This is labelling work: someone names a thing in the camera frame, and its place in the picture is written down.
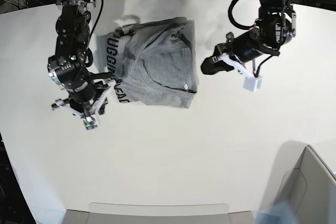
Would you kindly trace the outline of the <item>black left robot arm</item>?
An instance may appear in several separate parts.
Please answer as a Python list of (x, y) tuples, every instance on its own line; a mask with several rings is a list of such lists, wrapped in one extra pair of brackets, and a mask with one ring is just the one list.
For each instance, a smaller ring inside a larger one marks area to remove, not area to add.
[(204, 59), (201, 71), (214, 75), (220, 71), (232, 71), (244, 67), (248, 62), (267, 55), (279, 56), (280, 48), (296, 35), (296, 12), (292, 0), (259, 0), (258, 18), (251, 26), (238, 23), (233, 9), (239, 0), (232, 0), (228, 8), (230, 23), (244, 33), (235, 37), (226, 35), (226, 42), (215, 46), (212, 56)]

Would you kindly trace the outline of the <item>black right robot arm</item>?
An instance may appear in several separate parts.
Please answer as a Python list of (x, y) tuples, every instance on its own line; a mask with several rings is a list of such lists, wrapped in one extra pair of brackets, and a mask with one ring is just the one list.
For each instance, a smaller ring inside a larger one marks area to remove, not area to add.
[(63, 107), (81, 118), (103, 114), (108, 89), (103, 80), (112, 75), (88, 71), (93, 63), (89, 43), (95, 29), (89, 26), (88, 5), (95, 4), (96, 0), (57, 0), (56, 3), (62, 10), (56, 21), (55, 54), (49, 57), (47, 69), (51, 80), (65, 89), (69, 97), (56, 100), (51, 107)]

